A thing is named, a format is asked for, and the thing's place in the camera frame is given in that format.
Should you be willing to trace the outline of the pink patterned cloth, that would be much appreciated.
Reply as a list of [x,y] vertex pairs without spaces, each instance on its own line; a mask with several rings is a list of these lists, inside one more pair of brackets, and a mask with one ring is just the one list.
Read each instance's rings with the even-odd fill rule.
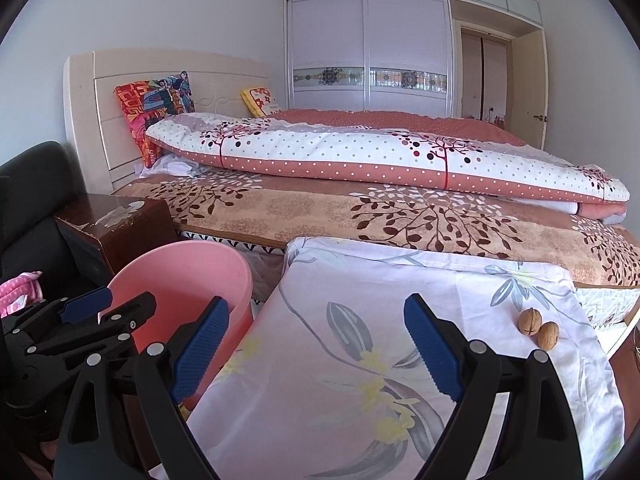
[[38,282],[41,272],[24,272],[11,278],[0,286],[1,317],[13,314],[43,300],[42,289]]

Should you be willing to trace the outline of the pink plastic bucket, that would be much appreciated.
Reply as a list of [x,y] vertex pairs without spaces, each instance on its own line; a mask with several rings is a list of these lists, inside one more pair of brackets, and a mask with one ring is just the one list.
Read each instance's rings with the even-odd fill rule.
[[250,267],[237,250],[220,243],[183,240],[153,249],[120,270],[108,289],[113,300],[109,308],[98,314],[101,322],[142,292],[150,292],[155,297],[155,314],[134,331],[138,350],[152,342],[168,341],[180,325],[195,321],[214,297],[227,301],[228,330],[194,395],[183,401],[190,410],[195,408],[253,323]]

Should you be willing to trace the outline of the left walnut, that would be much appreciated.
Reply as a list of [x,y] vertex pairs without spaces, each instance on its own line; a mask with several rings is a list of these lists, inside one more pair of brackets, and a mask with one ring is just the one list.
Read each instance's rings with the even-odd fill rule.
[[526,336],[538,334],[542,325],[541,313],[534,308],[524,310],[518,317],[518,331]]

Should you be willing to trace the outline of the walnut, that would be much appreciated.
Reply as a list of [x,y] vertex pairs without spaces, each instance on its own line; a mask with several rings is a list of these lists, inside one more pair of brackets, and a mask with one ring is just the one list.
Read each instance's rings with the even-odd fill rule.
[[559,338],[559,325],[555,322],[544,323],[537,333],[537,346],[541,350],[550,351],[558,344]]
[[538,334],[542,325],[541,313],[534,308],[524,310],[518,317],[518,331],[526,336]]

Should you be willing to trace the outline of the dark wooden nightstand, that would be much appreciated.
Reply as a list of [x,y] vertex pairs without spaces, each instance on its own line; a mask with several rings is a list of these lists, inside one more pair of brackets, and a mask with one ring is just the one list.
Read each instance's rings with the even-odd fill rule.
[[108,284],[128,263],[178,240],[164,200],[85,194],[55,216],[88,279]]

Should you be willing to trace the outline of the right walnut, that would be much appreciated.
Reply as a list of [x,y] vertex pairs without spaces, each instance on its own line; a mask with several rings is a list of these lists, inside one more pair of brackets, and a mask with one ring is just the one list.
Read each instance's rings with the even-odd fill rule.
[[555,322],[544,323],[537,333],[537,346],[541,350],[550,351],[558,344],[559,338],[559,325]]

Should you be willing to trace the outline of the black chair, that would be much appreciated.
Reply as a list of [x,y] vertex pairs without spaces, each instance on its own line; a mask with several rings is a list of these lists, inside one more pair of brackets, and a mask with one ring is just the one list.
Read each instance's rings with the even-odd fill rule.
[[38,272],[47,300],[76,297],[112,278],[96,246],[55,217],[80,199],[72,163],[47,141],[1,166],[1,281]]

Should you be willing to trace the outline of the white floral sheet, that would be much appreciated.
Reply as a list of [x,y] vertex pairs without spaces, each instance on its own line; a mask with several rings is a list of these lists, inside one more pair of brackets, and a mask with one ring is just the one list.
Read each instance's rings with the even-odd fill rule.
[[559,326],[550,353],[594,479],[624,443],[614,374],[567,270],[314,237],[288,244],[282,278],[192,411],[225,479],[410,479],[454,410],[404,323],[419,294],[507,356],[528,356],[521,310]]

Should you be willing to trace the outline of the brown leaf pattern blanket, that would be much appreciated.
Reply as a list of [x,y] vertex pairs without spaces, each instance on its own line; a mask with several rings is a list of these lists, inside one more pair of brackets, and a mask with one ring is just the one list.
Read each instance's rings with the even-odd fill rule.
[[282,248],[330,236],[495,260],[548,262],[580,286],[636,288],[639,243],[621,226],[478,194],[211,169],[153,174],[118,195],[164,200],[178,230]]

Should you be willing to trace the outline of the white dotted folded quilt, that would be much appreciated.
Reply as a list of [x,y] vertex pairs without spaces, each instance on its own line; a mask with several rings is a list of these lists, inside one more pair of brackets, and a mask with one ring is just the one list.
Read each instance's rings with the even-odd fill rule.
[[253,174],[597,205],[608,214],[630,199],[623,182],[598,167],[463,133],[188,113],[164,118],[146,134],[199,164]]

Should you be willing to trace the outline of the colourful patterned pillow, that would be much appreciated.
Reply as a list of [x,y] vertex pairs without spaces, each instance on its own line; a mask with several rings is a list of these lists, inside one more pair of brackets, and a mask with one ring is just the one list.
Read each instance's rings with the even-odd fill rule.
[[186,70],[160,79],[122,84],[114,89],[114,95],[145,168],[151,168],[162,156],[162,148],[146,134],[146,130],[167,116],[195,110]]

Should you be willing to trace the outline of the beige wooden headboard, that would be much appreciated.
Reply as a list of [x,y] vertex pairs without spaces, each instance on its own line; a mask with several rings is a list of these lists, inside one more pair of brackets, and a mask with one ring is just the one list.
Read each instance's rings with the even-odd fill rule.
[[219,53],[160,48],[97,50],[63,66],[66,139],[89,193],[111,194],[143,162],[143,129],[187,110],[248,117],[245,89],[277,90],[269,67]]

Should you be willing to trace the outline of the yellow red small pillow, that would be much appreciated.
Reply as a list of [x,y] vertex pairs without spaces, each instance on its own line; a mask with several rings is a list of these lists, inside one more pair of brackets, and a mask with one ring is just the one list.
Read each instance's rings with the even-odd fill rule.
[[253,87],[244,89],[240,96],[253,117],[265,117],[280,112],[281,107],[265,87]]

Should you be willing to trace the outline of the beige wooden door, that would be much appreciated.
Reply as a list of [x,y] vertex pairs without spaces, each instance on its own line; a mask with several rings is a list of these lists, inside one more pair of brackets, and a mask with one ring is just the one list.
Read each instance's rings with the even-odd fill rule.
[[488,122],[539,148],[548,124],[548,55],[540,28],[510,37],[460,22],[456,115]]

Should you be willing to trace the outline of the white sliding door wardrobe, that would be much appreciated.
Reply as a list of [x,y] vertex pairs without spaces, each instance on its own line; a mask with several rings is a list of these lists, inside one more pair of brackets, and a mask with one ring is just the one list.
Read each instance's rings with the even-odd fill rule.
[[536,0],[286,0],[288,105],[454,111],[454,22],[517,37],[540,28]]

